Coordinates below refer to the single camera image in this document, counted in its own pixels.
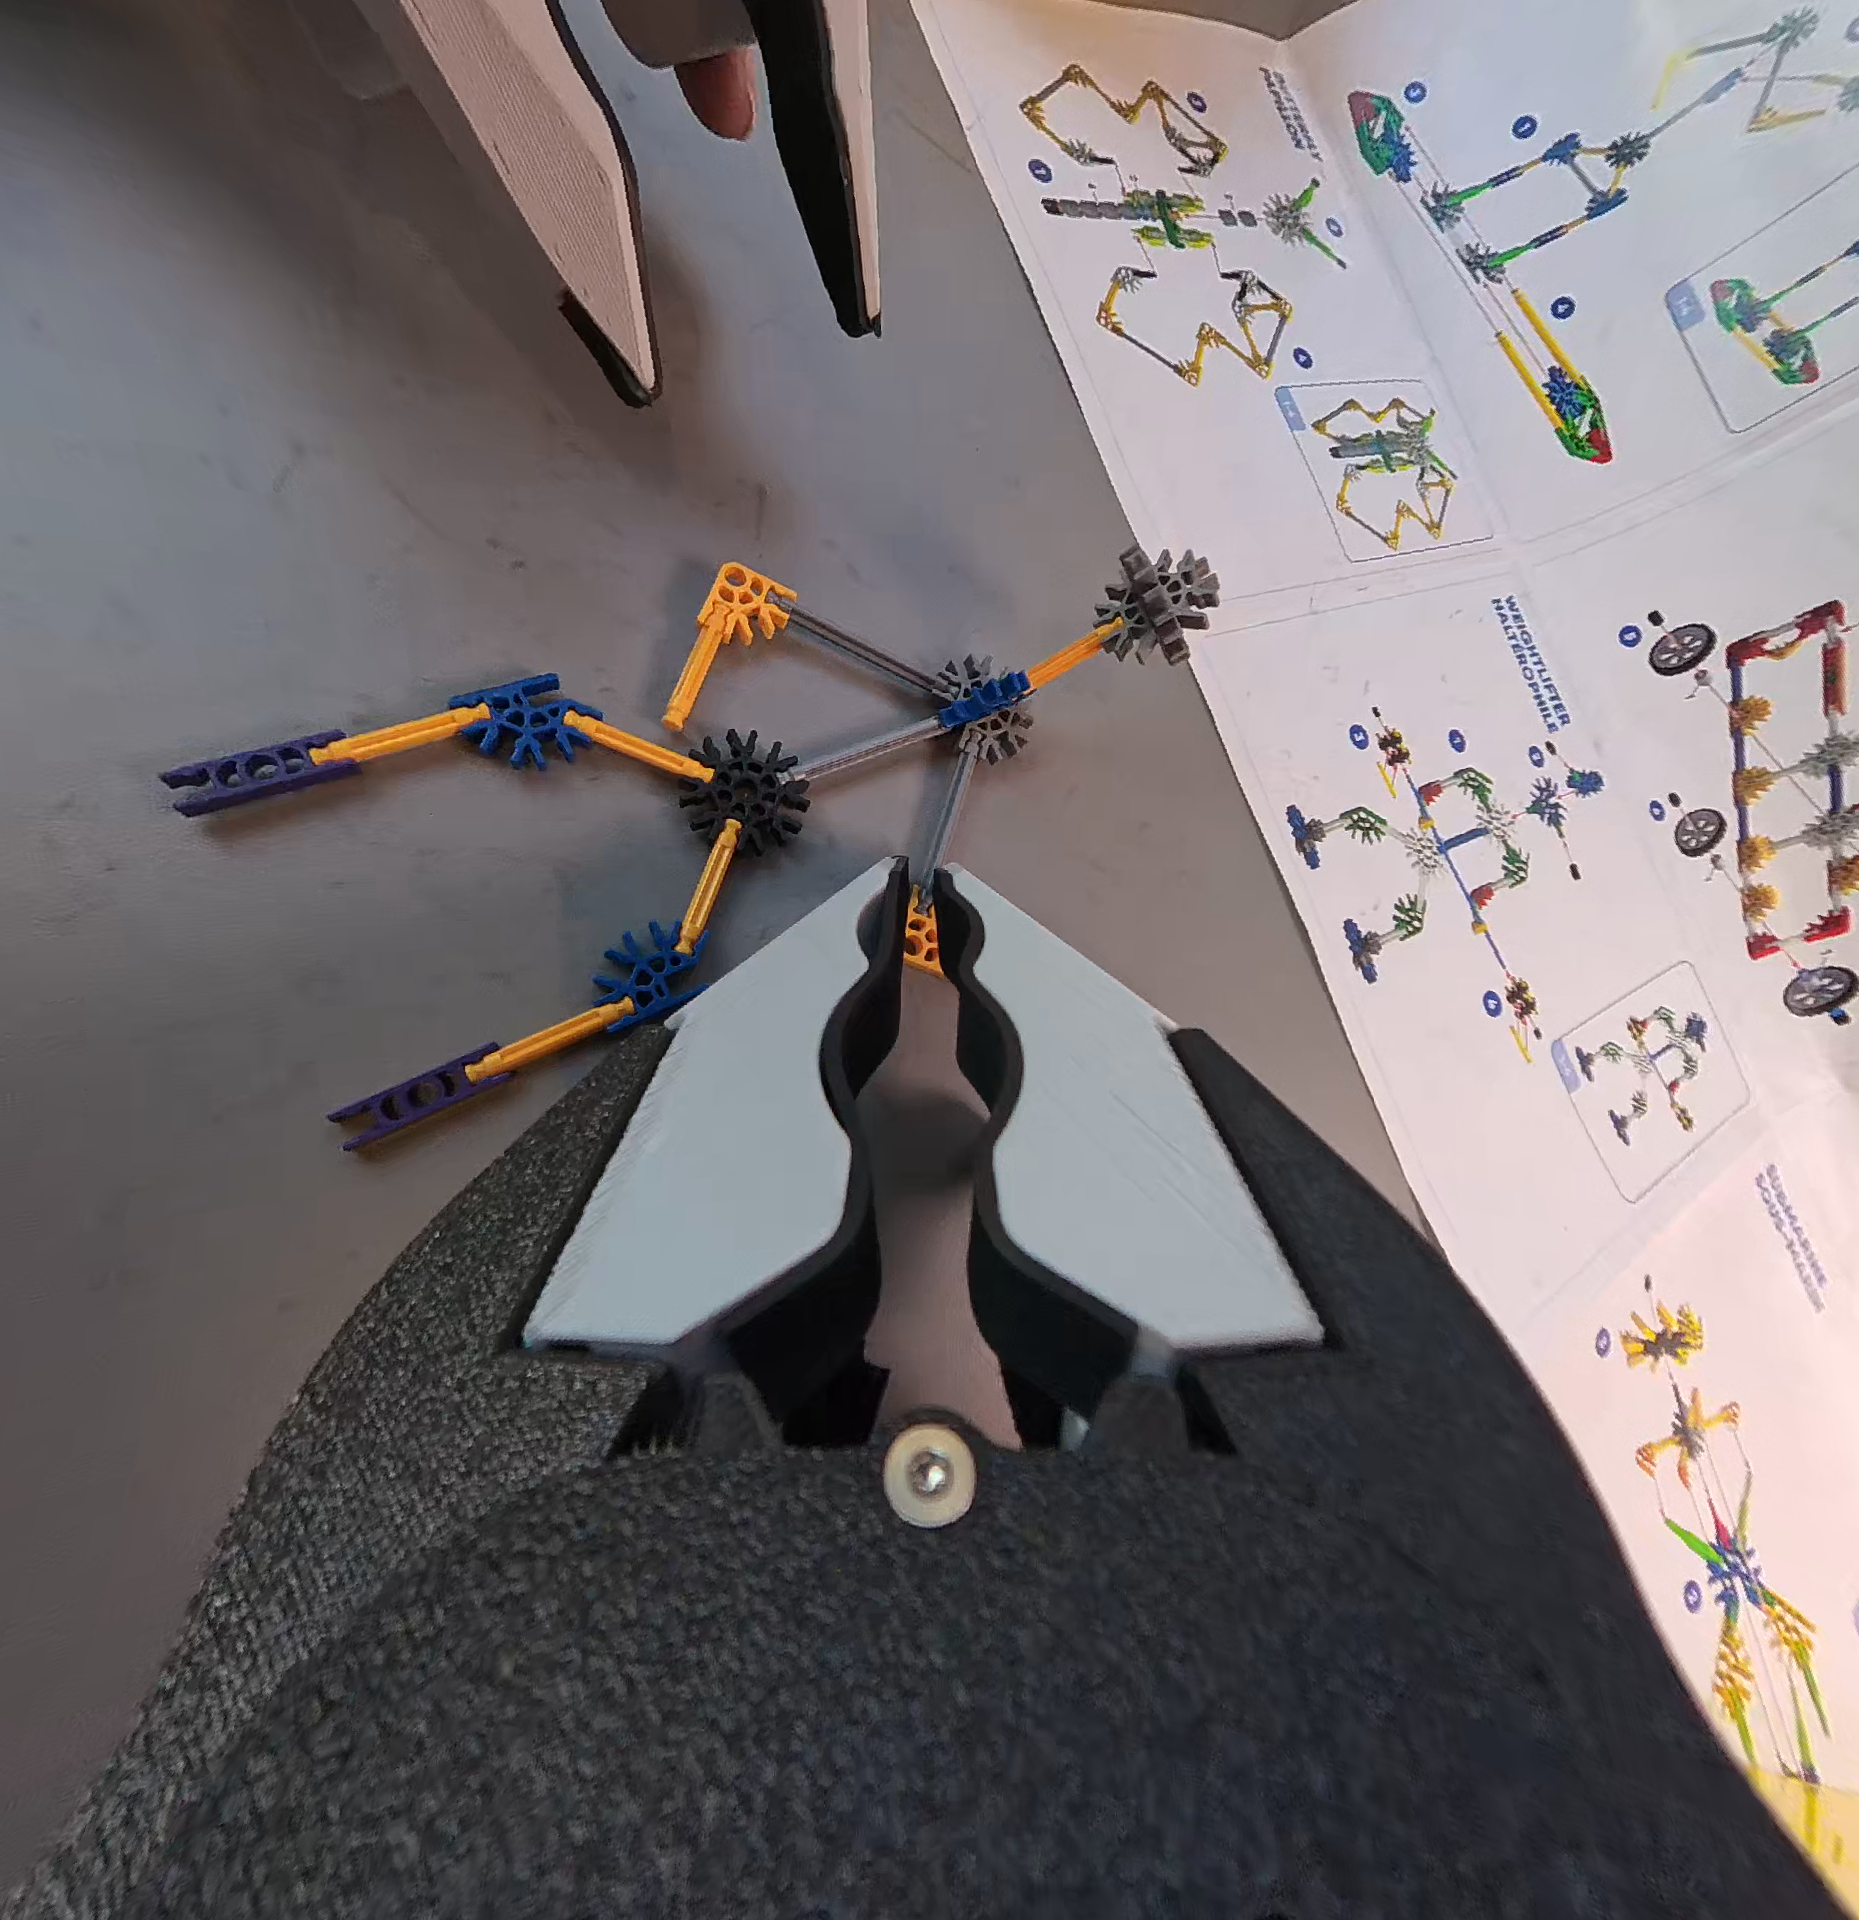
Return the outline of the yellow toy rod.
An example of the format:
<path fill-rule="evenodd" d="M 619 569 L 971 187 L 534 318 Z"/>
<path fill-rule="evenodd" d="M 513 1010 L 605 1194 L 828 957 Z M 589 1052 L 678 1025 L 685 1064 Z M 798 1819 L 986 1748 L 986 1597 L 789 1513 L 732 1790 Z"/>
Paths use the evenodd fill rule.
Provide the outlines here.
<path fill-rule="evenodd" d="M 726 620 L 711 615 L 698 625 L 698 635 L 690 642 L 690 655 L 677 675 L 677 689 L 662 711 L 662 724 L 667 734 L 685 734 L 686 716 L 707 689 L 707 675 L 714 671 L 718 656 L 726 651 Z"/>

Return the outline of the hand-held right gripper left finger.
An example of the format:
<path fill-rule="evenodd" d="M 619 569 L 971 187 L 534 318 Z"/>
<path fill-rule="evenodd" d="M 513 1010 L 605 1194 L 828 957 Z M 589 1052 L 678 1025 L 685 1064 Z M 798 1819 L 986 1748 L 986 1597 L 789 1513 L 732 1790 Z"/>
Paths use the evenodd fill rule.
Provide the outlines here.
<path fill-rule="evenodd" d="M 899 1032 L 912 868 L 869 868 L 663 1025 L 527 1316 L 529 1352 L 743 1374 L 773 1425 L 861 1371 L 880 1293 L 859 1096 Z"/>

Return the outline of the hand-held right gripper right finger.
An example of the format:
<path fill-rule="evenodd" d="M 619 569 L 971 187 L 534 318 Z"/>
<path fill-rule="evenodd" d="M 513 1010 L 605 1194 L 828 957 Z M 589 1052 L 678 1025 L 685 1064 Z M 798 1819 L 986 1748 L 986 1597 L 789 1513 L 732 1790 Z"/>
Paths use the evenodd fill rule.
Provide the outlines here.
<path fill-rule="evenodd" d="M 961 1069 L 986 1101 L 976 1323 L 1023 1440 L 1087 1446 L 1144 1404 L 1201 1430 L 1195 1367 L 1315 1352 L 1320 1316 L 1268 1229 L 1177 1029 L 962 868 L 935 877 Z"/>

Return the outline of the grey connector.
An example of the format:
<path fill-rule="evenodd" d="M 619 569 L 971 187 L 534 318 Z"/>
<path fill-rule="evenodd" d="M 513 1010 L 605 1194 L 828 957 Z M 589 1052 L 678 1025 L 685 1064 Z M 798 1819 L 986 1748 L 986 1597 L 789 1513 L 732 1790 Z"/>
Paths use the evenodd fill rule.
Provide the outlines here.
<path fill-rule="evenodd" d="M 1151 556 L 1144 547 L 1121 554 L 1121 579 L 1106 589 L 1095 629 L 1028 669 L 1028 689 L 1049 689 L 1098 655 L 1169 664 L 1192 656 L 1192 632 L 1206 629 L 1208 609 L 1222 607 L 1222 579 L 1213 566 L 1192 548 Z"/>

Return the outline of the multicolour rod and connector assembly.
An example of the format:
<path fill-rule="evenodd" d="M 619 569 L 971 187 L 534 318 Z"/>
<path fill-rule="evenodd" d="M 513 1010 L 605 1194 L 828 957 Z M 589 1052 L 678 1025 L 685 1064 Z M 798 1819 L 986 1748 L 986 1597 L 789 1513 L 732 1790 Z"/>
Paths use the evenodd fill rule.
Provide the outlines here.
<path fill-rule="evenodd" d="M 464 742 L 482 759 L 513 769 L 548 769 L 556 759 L 601 751 L 656 778 L 677 781 L 677 802 L 707 847 L 703 873 L 686 908 L 672 922 L 629 929 L 605 949 L 605 968 L 589 980 L 589 1006 L 573 1019 L 529 1032 L 520 1044 L 482 1044 L 421 1069 L 386 1091 L 329 1115 L 346 1127 L 344 1152 L 382 1147 L 433 1118 L 444 1118 L 520 1071 L 559 1056 L 593 1040 L 615 1040 L 645 1025 L 662 1025 L 703 995 L 703 957 L 711 922 L 739 858 L 761 858 L 789 847 L 814 802 L 814 786 L 859 774 L 912 747 L 952 742 L 957 790 L 962 802 L 966 778 L 977 765 L 1007 759 L 1031 724 L 1028 669 L 993 669 L 991 656 L 947 660 L 917 671 L 875 642 L 803 612 L 794 589 L 769 576 L 726 566 L 703 603 L 703 620 L 726 620 L 726 648 L 798 632 L 843 660 L 865 664 L 925 698 L 925 716 L 825 759 L 798 759 L 761 734 L 707 737 L 698 747 L 663 742 L 614 724 L 599 706 L 566 698 L 556 671 L 534 671 L 504 684 L 482 684 L 452 696 L 444 706 L 382 729 L 321 729 L 299 734 L 223 755 L 187 759 L 161 774 L 172 807 L 183 817 L 208 817 L 244 802 L 299 797 L 361 778 L 375 762 Z"/>

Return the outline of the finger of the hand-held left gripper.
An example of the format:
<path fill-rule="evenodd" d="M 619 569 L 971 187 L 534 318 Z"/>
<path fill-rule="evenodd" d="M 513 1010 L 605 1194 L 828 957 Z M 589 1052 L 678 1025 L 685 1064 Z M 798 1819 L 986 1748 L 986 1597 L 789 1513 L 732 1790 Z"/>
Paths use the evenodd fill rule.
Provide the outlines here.
<path fill-rule="evenodd" d="M 359 5 L 427 107 L 482 153 L 614 389 L 662 395 L 639 183 L 553 5 Z"/>
<path fill-rule="evenodd" d="M 773 140 L 825 297 L 846 338 L 877 331 L 869 5 L 748 5 Z"/>

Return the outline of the white toy instruction sheet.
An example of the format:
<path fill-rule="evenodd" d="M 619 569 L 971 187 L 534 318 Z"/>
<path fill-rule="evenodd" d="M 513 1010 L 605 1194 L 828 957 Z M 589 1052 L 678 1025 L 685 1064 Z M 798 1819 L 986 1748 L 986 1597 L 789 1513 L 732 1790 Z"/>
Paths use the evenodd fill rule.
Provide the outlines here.
<path fill-rule="evenodd" d="M 1859 1912 L 1859 5 L 917 5 L 1395 1161 Z"/>

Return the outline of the person's left hand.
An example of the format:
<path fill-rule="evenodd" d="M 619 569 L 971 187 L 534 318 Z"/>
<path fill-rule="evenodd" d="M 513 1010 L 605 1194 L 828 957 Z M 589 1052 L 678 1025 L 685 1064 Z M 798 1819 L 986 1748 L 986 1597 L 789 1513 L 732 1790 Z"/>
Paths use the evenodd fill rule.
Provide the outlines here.
<path fill-rule="evenodd" d="M 752 140 L 759 121 L 752 45 L 677 65 L 677 85 L 707 130 L 727 141 Z"/>

